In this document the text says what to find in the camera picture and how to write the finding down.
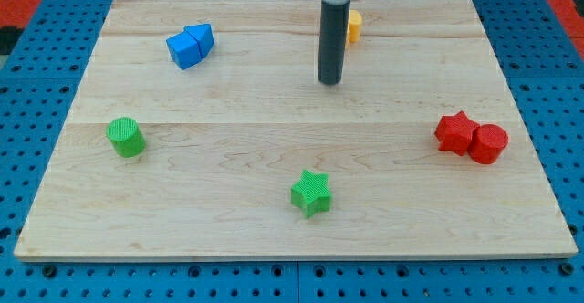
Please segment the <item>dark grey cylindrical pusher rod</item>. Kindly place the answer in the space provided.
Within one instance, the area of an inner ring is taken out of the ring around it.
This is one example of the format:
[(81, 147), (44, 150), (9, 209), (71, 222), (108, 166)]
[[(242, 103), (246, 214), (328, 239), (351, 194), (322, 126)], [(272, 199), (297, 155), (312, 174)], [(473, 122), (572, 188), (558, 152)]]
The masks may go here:
[(321, 2), (318, 45), (318, 80), (325, 85), (341, 82), (350, 0)]

